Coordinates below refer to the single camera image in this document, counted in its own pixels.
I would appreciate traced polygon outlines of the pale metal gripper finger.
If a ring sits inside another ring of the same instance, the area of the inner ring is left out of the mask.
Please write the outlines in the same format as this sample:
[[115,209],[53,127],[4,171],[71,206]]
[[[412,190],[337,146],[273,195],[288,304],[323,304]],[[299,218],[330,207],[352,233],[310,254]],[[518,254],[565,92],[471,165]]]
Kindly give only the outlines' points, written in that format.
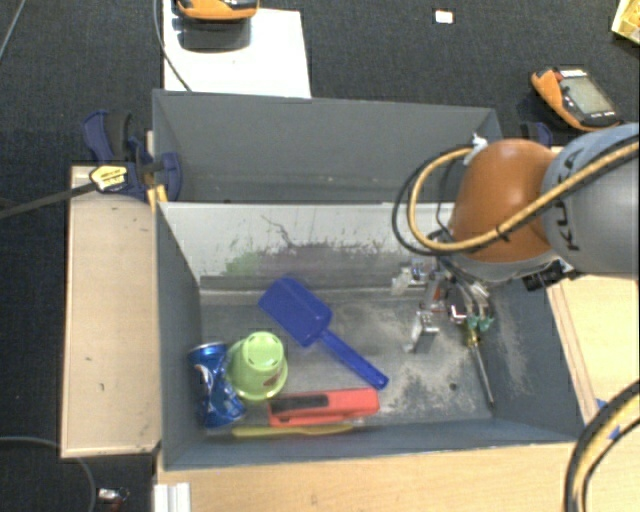
[[422,338],[438,333],[439,327],[434,322],[433,314],[427,310],[416,311],[410,325],[409,340],[403,346],[404,352],[415,353]]
[[391,280],[390,293],[392,296],[401,296],[410,289],[424,288],[427,280],[428,272],[424,262],[401,266],[399,273]]

